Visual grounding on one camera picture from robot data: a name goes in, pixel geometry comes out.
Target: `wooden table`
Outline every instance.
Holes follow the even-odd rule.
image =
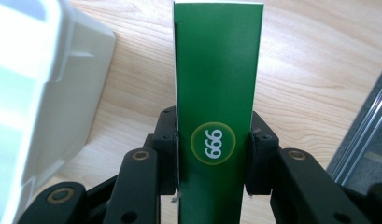
[[[91,188],[142,147],[176,103],[172,0],[71,0],[110,27],[115,55],[84,149],[46,185]],[[280,138],[326,167],[382,71],[382,0],[263,1],[256,110]],[[162,223],[177,223],[163,197]],[[275,223],[269,197],[244,197],[241,223]]]

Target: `box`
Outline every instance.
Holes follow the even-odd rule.
[[[0,222],[83,148],[115,36],[66,1],[0,1]]]
[[[238,223],[263,5],[175,3],[179,223]]]

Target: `logo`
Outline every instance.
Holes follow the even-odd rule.
[[[235,146],[234,132],[223,123],[202,124],[191,135],[191,150],[194,156],[208,165],[218,165],[228,160]]]

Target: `yellow circle outline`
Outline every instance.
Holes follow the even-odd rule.
[[[196,135],[197,133],[199,133],[200,130],[202,130],[202,129],[205,128],[206,126],[213,126],[213,125],[214,125],[215,127],[218,126],[218,127],[223,128],[225,131],[227,131],[227,132],[230,134],[230,136],[231,136],[232,139],[233,139],[233,144],[232,144],[231,147],[230,147],[230,149],[231,149],[230,153],[229,153],[225,158],[219,160],[218,162],[210,162],[210,161],[206,161],[206,160],[200,158],[199,155],[196,153],[196,151],[195,151],[195,149],[194,149],[194,148],[195,148],[195,144],[194,144],[194,138],[195,138],[195,135]],[[191,151],[193,152],[193,155],[197,158],[197,160],[199,160],[199,161],[201,161],[202,163],[205,163],[205,164],[207,164],[207,165],[219,165],[219,164],[221,164],[221,163],[227,161],[229,158],[231,158],[231,156],[232,156],[232,154],[233,154],[233,152],[234,152],[235,147],[236,147],[236,136],[234,135],[233,130],[232,130],[228,125],[226,125],[226,124],[224,124],[224,123],[221,123],[221,122],[207,122],[207,123],[204,123],[204,124],[200,125],[198,128],[196,128],[196,129],[193,131],[192,135],[191,135]]]

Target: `white bin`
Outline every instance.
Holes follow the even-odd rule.
[[[82,150],[114,45],[66,1],[0,0],[0,223]]]

